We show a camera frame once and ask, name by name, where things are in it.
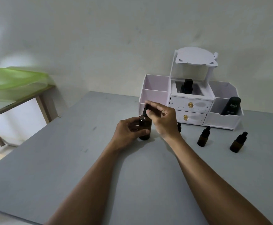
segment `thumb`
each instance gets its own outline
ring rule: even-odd
[[[155,123],[159,117],[152,111],[152,110],[146,110],[146,114],[148,117]]]
[[[135,138],[138,138],[140,136],[148,135],[149,133],[150,133],[150,130],[140,130],[140,131],[137,131],[137,132],[133,132]]]

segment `hand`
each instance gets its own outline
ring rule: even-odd
[[[112,148],[122,150],[136,138],[150,133],[149,130],[136,131],[138,128],[139,119],[140,117],[131,117],[126,120],[121,120],[117,124],[115,133],[109,143],[112,145]]]
[[[153,108],[161,111],[160,117],[152,110],[147,110],[146,114],[154,123],[156,131],[161,135],[162,138],[164,138],[165,141],[167,141],[169,138],[180,136],[177,128],[175,109],[148,100],[146,100],[145,103],[148,103]]]

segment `black bottle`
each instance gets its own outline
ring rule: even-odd
[[[180,122],[177,123],[177,128],[178,128],[178,131],[181,132],[181,123]]]
[[[139,120],[139,130],[148,129],[150,130],[150,133],[145,136],[140,136],[139,139],[141,140],[148,140],[151,134],[152,120],[146,114],[146,110],[148,109],[149,109],[149,104],[146,104],[143,110],[143,114],[141,115],[141,119]]]
[[[239,152],[247,140],[247,134],[248,132],[243,132],[241,135],[239,135],[229,149],[235,153]]]
[[[211,132],[210,132],[210,129],[211,129],[211,128],[210,128],[209,126],[206,127],[206,129],[203,130],[202,134],[200,135],[199,140],[198,140],[198,142],[197,142],[197,144],[198,144],[200,147],[204,147],[204,146],[205,146],[205,144],[206,144],[206,142],[207,142],[207,140],[208,140],[208,138],[209,138],[209,134],[211,133]]]
[[[193,85],[192,79],[185,79],[184,84],[181,85],[180,93],[191,94],[193,91],[192,85]]]
[[[231,97],[222,110],[221,115],[236,115],[240,108],[240,103],[241,99],[239,97]]]

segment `dropper bottle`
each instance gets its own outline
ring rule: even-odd
[[[149,130],[149,134],[145,136],[140,136],[139,139],[141,140],[148,140],[150,138],[151,134],[151,125],[152,125],[152,120],[148,117],[146,114],[146,110],[149,109],[149,104],[145,105],[145,108],[143,110],[143,114],[141,115],[141,119],[139,120],[139,130],[147,129]]]
[[[239,135],[229,149],[235,153],[238,153],[247,140],[247,134],[248,132],[243,132],[241,135]]]
[[[200,135],[199,137],[199,140],[197,142],[197,144],[200,146],[200,147],[204,147],[208,138],[209,138],[209,135],[210,135],[210,127],[206,127],[205,130],[203,130],[202,134]]]

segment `right hand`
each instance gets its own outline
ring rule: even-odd
[[[167,140],[169,138],[180,136],[177,128],[175,109],[149,100],[146,100],[145,103],[148,103],[150,106],[161,111],[160,117],[157,116],[152,110],[147,110],[146,114],[152,120],[156,131],[161,135],[162,138]]]

